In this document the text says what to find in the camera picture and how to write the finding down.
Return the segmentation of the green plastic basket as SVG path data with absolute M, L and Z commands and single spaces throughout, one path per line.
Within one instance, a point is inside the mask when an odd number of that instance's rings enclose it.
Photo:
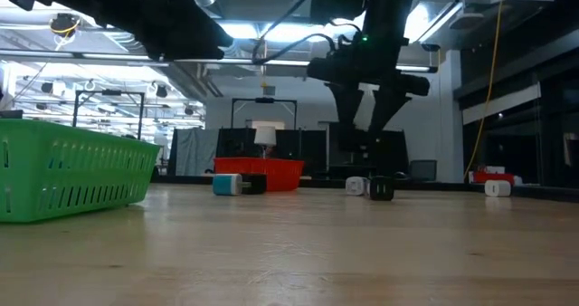
M 144 200 L 159 147 L 39 120 L 0 119 L 0 223 Z

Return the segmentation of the grey curtain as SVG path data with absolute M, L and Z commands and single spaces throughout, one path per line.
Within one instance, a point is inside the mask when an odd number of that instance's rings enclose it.
M 196 177 L 214 169 L 218 129 L 175 129 L 171 143 L 168 174 Z

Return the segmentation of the teal and white wall charger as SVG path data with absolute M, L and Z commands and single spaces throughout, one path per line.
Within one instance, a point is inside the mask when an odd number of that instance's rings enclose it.
M 251 187 L 241 174 L 216 174 L 213 178 L 212 190 L 216 196 L 238 196 L 244 188 Z

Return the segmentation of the black wall charger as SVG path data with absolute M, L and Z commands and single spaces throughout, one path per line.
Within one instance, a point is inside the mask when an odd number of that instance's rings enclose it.
M 242 174 L 242 193 L 244 195 L 261 195 L 266 191 L 266 174 Z
M 372 177 L 369 183 L 369 197 L 374 201 L 392 201 L 394 199 L 394 180 L 391 177 Z

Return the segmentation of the white shade table lamp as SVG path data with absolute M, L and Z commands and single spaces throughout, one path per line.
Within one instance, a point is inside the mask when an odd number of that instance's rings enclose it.
M 277 145 L 276 128 L 272 126 L 259 126 L 255 130 L 254 144 L 261 147 L 261 156 L 266 158 L 268 149 Z

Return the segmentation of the red storage bin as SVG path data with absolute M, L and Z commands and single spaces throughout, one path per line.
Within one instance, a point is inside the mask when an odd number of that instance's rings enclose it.
M 511 174 L 471 172 L 469 181 L 471 184 L 485 184 L 487 181 L 507 181 L 511 186 L 514 186 L 515 176 Z

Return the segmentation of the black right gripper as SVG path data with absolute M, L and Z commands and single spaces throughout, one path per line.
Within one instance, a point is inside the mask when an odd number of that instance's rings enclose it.
M 350 43 L 344 39 L 345 36 L 340 36 L 337 47 L 331 48 L 324 58 L 313 58 L 307 66 L 307 75 L 329 82 L 326 86 L 337 107 L 338 146 L 343 151 L 357 152 L 359 139 L 354 120 L 364 96 L 357 87 L 359 83 L 402 89 L 418 96 L 429 93 L 430 83 L 397 69 L 401 48 L 409 44 L 408 38 L 370 42 L 367 36 L 356 36 Z M 391 90 L 375 91 L 374 96 L 375 106 L 367 131 L 369 157 L 378 176 L 395 177 L 397 172 L 405 173 L 408 168 L 405 135 L 402 130 L 384 131 L 384 127 L 410 98 Z

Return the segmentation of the purple and white wall charger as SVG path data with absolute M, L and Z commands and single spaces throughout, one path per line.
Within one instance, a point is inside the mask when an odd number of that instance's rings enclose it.
M 368 194 L 369 179 L 367 177 L 349 177 L 345 190 L 349 196 L 365 196 Z

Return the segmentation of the long ceiling light bar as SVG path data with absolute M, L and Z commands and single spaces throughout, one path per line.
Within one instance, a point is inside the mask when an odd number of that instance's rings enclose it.
M 26 62 L 47 62 L 48 60 L 56 62 L 63 60 L 64 62 L 72 63 L 72 60 L 85 61 L 79 63 L 95 63 L 95 64 L 126 64 L 131 66 L 161 66 L 167 67 L 171 62 L 198 62 L 209 64 L 224 64 L 224 65 L 254 65 L 249 59 L 240 58 L 225 58 L 221 60 L 215 59 L 184 59 L 184 60 L 168 60 L 162 58 L 160 61 L 152 60 L 146 55 L 135 54 L 115 54 L 115 53 L 80 53 L 80 52 L 60 52 L 60 51 L 35 51 L 35 50 L 16 50 L 16 49 L 0 49 L 0 59 L 11 61 L 26 61 Z M 307 67 L 308 61 L 290 61 L 290 60 L 273 60 L 268 61 L 264 66 L 287 66 L 287 67 Z M 438 66 L 422 66 L 397 64 L 396 69 L 401 72 L 417 72 L 417 73 L 436 73 Z

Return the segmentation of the black room partition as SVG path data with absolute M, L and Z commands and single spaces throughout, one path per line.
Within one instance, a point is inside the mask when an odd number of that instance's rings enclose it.
M 392 177 L 409 167 L 405 134 L 402 130 L 383 130 L 371 137 L 362 129 L 343 129 L 330 123 L 329 175 L 332 178 Z
M 218 158 L 260 157 L 262 147 L 254 143 L 256 129 L 220 129 L 216 149 Z M 277 129 L 271 158 L 304 162 L 303 174 L 315 176 L 327 169 L 326 131 Z

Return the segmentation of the white cylinder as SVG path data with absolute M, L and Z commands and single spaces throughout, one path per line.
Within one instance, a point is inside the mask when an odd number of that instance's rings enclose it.
M 506 180 L 488 180 L 484 185 L 485 195 L 489 197 L 511 196 L 512 186 Z

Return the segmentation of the red plastic basket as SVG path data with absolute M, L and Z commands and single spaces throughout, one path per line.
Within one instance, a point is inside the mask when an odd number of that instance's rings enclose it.
M 296 190 L 305 162 L 281 158 L 215 158 L 216 174 L 263 174 L 268 192 Z

